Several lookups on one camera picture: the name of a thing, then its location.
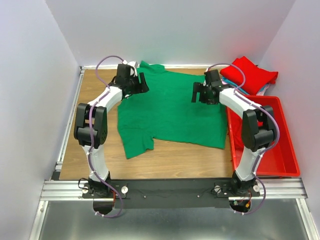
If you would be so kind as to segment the green t shirt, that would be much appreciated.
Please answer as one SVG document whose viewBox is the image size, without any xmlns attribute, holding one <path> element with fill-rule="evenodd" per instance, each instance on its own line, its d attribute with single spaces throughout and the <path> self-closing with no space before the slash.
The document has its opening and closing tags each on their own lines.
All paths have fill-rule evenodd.
<svg viewBox="0 0 320 240">
<path fill-rule="evenodd" d="M 137 71 L 144 74 L 149 91 L 122 100 L 117 108 L 127 159 L 154 149 L 155 139 L 225 148 L 225 106 L 192 102 L 193 84 L 203 83 L 203 75 L 172 72 L 145 61 Z"/>
</svg>

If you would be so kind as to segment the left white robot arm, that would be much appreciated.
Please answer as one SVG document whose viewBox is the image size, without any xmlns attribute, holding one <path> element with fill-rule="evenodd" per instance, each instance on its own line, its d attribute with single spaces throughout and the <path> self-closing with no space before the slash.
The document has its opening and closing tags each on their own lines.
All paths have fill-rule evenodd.
<svg viewBox="0 0 320 240">
<path fill-rule="evenodd" d="M 104 91 L 88 103 L 76 108 L 73 135 L 86 154 L 90 174 L 95 181 L 93 191 L 101 198 L 107 197 L 111 185 L 106 182 L 110 171 L 105 163 L 104 143 L 108 136 L 108 112 L 123 99 L 149 91 L 145 75 L 138 73 L 138 63 L 123 61 L 117 66 L 115 77 Z"/>
</svg>

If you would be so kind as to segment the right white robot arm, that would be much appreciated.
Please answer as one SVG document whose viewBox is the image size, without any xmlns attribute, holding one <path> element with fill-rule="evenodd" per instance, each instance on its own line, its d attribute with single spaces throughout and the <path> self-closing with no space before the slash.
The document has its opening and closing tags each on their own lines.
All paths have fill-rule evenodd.
<svg viewBox="0 0 320 240">
<path fill-rule="evenodd" d="M 218 70 L 207 70 L 204 82 L 194 82 L 191 101 L 204 104 L 222 104 L 242 120 L 241 140 L 244 145 L 239 165 L 236 167 L 230 191 L 241 196 L 248 190 L 247 182 L 256 178 L 256 171 L 264 153 L 279 141 L 280 130 L 271 106 L 261 106 L 223 84 Z"/>
</svg>

